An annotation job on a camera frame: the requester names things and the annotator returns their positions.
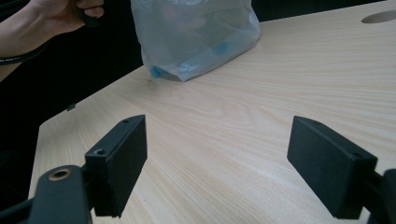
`white plastic bag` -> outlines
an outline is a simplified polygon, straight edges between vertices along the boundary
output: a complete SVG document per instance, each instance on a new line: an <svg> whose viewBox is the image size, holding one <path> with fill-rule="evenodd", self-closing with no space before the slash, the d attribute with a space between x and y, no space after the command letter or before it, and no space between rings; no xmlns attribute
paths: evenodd
<svg viewBox="0 0 396 224"><path fill-rule="evenodd" d="M260 25L251 0L131 0L143 64L181 81L253 48Z"/></svg>

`finger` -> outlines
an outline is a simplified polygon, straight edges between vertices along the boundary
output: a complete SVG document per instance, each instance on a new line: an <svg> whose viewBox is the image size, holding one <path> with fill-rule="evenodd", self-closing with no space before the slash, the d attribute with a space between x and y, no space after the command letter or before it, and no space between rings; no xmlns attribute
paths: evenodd
<svg viewBox="0 0 396 224"><path fill-rule="evenodd" d="M91 7L100 7L104 2L105 0L77 0L76 4L80 8L87 9Z"/></svg>
<svg viewBox="0 0 396 224"><path fill-rule="evenodd" d="M90 7L84 10L84 13L87 16L99 18L105 14L105 11L102 7Z"/></svg>

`wooden table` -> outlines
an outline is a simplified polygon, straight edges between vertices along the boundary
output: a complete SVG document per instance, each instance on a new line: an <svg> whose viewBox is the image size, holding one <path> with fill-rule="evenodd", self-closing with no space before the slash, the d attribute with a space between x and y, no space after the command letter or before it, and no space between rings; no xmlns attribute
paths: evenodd
<svg viewBox="0 0 396 224"><path fill-rule="evenodd" d="M148 160L121 218L94 223L366 223L331 216L287 160L294 116L320 121L396 167L396 9L378 2L261 24L254 49L187 82L146 67L40 127L37 179L145 114Z"/></svg>

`dark floor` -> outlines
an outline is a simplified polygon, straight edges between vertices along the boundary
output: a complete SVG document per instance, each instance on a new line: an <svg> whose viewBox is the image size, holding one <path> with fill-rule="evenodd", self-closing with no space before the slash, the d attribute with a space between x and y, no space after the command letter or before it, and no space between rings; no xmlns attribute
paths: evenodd
<svg viewBox="0 0 396 224"><path fill-rule="evenodd" d="M376 0L252 0L260 21ZM99 28L54 37L0 82L0 210L27 199L38 127L142 65L130 0L106 1Z"/></svg>

